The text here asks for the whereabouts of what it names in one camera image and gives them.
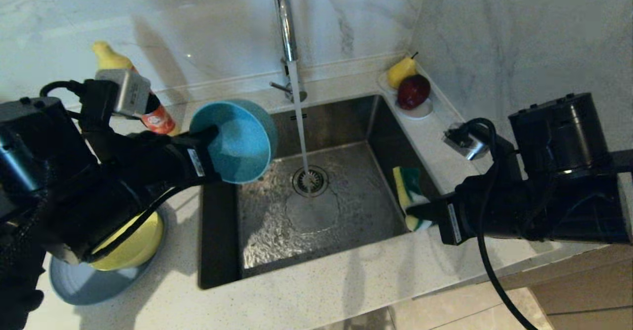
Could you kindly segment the green and yellow sponge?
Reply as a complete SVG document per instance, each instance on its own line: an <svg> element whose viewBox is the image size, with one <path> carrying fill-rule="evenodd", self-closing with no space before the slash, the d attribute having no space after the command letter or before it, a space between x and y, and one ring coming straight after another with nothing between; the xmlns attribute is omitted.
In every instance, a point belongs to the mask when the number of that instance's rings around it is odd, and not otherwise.
<svg viewBox="0 0 633 330"><path fill-rule="evenodd" d="M432 221L423 220L407 212L407 207L409 206L429 202L429 199L421 191L420 175L421 172L417 168L405 168L402 166L393 168L398 202L405 215L405 224L411 232L425 230L433 225Z"/></svg>

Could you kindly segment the teal bowl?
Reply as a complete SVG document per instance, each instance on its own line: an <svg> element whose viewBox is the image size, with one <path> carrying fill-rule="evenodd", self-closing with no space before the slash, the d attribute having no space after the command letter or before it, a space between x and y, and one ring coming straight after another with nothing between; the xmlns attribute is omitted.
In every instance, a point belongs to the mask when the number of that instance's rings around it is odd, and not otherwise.
<svg viewBox="0 0 633 330"><path fill-rule="evenodd" d="M260 105L244 99L209 102L193 114L189 131L210 127L219 133L206 149L222 181L248 184L266 173L277 152L278 132Z"/></svg>

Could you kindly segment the yellow dish soap bottle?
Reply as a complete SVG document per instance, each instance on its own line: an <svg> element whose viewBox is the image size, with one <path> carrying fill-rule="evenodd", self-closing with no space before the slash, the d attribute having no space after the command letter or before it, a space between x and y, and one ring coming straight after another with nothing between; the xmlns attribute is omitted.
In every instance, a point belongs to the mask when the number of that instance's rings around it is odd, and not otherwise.
<svg viewBox="0 0 633 330"><path fill-rule="evenodd" d="M95 53L97 59L97 71L100 69L122 68L132 69L140 73L127 56L114 51L108 42L94 42L92 44L92 51ZM151 88L148 113L141 116L140 120L147 129L157 134L173 136L178 132L176 122Z"/></svg>

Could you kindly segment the stainless steel sink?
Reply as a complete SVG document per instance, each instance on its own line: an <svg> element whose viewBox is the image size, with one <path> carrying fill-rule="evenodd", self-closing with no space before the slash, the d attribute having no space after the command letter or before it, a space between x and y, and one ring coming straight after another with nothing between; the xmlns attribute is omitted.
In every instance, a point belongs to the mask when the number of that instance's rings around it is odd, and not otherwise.
<svg viewBox="0 0 633 330"><path fill-rule="evenodd" d="M326 191L302 197L296 114L272 114L278 148L269 169L244 185L201 188L198 285L210 289L403 235L393 168L420 170L427 198L440 195L394 103L368 95L303 108L308 165L328 174Z"/></svg>

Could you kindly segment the metal sink drain strainer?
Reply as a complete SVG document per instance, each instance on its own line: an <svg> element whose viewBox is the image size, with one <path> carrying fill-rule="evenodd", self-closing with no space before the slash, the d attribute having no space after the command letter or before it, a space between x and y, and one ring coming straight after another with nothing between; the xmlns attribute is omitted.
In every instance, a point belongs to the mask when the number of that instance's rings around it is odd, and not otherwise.
<svg viewBox="0 0 633 330"><path fill-rule="evenodd" d="M291 178L292 187L302 197L317 197L328 188L329 179L326 171L319 166L309 165L296 170Z"/></svg>

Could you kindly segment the yellow bowl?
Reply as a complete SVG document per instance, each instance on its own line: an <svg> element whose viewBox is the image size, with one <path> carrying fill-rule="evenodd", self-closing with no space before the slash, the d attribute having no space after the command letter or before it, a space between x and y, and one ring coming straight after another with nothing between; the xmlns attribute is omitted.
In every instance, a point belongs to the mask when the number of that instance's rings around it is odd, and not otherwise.
<svg viewBox="0 0 633 330"><path fill-rule="evenodd" d="M109 255L89 265L98 271L117 271L133 268L150 260L161 244L165 233L163 218L154 211L144 223Z"/></svg>

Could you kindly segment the running water stream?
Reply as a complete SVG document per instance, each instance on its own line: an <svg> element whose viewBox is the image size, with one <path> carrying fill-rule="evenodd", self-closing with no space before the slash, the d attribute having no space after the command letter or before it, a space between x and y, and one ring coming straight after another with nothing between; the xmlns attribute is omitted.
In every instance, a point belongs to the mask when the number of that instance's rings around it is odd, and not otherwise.
<svg viewBox="0 0 633 330"><path fill-rule="evenodd" d="M304 176L301 179L307 193L312 194L312 177L309 171L309 164L307 159L307 146L305 143L305 130L303 124L302 107L301 107L301 87L299 84L298 63L296 61L288 62L289 78L292 87L292 98L294 104L294 110L296 114L296 121L298 125L299 144L301 148L302 166Z"/></svg>

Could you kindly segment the dark red apple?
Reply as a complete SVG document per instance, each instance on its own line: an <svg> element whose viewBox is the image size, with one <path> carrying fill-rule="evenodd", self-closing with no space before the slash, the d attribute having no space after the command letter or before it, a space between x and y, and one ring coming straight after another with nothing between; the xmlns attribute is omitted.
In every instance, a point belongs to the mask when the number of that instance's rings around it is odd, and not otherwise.
<svg viewBox="0 0 633 330"><path fill-rule="evenodd" d="M397 93L397 105L404 110L416 109L422 105L430 96L430 81L420 75L413 75L405 78Z"/></svg>

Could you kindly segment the light wood cabinet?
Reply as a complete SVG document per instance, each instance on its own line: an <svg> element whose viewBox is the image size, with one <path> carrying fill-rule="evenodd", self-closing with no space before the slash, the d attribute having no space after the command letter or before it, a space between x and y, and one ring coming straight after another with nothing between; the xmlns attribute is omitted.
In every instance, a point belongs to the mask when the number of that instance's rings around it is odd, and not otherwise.
<svg viewBox="0 0 633 330"><path fill-rule="evenodd" d="M633 246L606 246L500 279L528 287L556 330L633 330Z"/></svg>

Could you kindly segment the grey-blue plate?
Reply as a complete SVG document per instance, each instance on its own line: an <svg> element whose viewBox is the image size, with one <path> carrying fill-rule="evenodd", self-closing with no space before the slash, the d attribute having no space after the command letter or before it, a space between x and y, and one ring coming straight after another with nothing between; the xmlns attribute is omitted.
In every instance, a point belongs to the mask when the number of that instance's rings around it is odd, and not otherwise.
<svg viewBox="0 0 633 330"><path fill-rule="evenodd" d="M156 256L131 268L99 271L87 263L69 264L52 258L49 279L55 294L75 306L88 306L111 300L142 278Z"/></svg>

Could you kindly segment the chrome kitchen faucet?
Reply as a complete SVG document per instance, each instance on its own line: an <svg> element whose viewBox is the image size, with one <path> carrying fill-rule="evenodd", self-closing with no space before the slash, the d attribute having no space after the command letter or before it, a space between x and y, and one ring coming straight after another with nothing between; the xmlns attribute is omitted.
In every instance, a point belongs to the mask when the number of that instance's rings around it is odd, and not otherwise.
<svg viewBox="0 0 633 330"><path fill-rule="evenodd" d="M294 22L292 17L291 0L273 0L276 11L276 20L278 23L279 33L282 40L283 57L280 58L282 64L282 72L287 78L287 84L291 86L289 78L288 62L299 61L299 51L296 44ZM292 93L285 93L288 100L293 102Z"/></svg>

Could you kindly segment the yellow pear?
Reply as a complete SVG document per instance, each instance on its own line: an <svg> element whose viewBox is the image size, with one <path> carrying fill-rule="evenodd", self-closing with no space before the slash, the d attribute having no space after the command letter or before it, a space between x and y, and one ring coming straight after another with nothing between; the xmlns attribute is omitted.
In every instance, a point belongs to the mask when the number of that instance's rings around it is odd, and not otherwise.
<svg viewBox="0 0 633 330"><path fill-rule="evenodd" d="M389 87L397 90L405 78L416 75L416 61L414 58L417 55L418 52L415 52L410 56L403 57L387 71L386 77Z"/></svg>

